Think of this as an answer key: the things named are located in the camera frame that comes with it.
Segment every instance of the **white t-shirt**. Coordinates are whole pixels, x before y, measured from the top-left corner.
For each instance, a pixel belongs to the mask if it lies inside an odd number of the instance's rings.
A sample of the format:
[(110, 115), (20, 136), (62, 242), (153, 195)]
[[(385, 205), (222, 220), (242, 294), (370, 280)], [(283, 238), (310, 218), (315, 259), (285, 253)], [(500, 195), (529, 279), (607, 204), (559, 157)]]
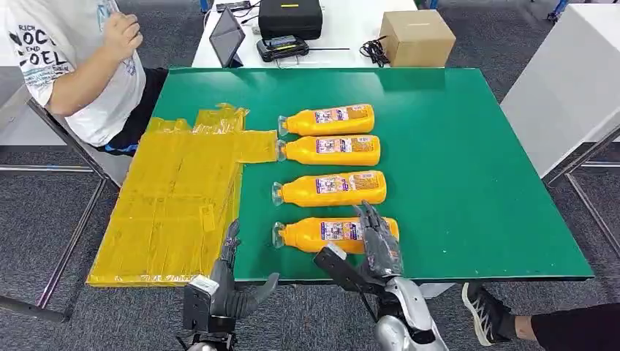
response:
[[(32, 96), (46, 106), (54, 80), (74, 71), (103, 44), (103, 27), (118, 11), (115, 0), (9, 0), (6, 28)], [(67, 117), (69, 127), (103, 146), (125, 125), (142, 99), (146, 77), (137, 53), (118, 65), (90, 105)]]

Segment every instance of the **yellow plastic bag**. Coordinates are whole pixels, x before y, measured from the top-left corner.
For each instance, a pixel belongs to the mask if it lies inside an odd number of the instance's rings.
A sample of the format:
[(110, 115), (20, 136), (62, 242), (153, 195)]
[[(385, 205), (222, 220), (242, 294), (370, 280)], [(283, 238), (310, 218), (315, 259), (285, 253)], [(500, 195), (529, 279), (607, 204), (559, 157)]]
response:
[(239, 162), (276, 160), (276, 131), (243, 131), (248, 110), (222, 104), (151, 119), (88, 275), (98, 287), (185, 285), (209, 274), (238, 216)]

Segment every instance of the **black sneaker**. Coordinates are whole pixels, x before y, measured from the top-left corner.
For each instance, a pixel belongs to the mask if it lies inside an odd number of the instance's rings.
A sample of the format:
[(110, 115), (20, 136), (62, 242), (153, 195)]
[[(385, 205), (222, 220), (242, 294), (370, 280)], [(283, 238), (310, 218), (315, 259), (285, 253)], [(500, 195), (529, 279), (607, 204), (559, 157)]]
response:
[(510, 313), (510, 308), (493, 297), (480, 284), (463, 284), (461, 298), (465, 307), (474, 316), (474, 329), (481, 345), (491, 346), (499, 342), (510, 341), (510, 339), (498, 334), (502, 318), (505, 314)]

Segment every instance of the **cardboard box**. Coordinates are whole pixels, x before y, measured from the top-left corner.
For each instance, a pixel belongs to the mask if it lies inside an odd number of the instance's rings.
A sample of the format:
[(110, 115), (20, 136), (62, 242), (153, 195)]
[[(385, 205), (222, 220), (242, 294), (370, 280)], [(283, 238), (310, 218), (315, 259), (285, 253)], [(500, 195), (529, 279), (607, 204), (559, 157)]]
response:
[(385, 12), (384, 35), (392, 67), (444, 67), (456, 39), (436, 10)]

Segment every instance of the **black equipment case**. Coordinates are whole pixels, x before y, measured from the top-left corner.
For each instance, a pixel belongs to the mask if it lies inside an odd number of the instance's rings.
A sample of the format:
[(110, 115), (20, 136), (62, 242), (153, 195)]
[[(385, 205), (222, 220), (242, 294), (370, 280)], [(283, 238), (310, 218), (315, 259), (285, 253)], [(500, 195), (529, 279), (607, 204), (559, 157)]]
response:
[(319, 0), (262, 0), (258, 26), (264, 39), (294, 35), (318, 39), (323, 26)]

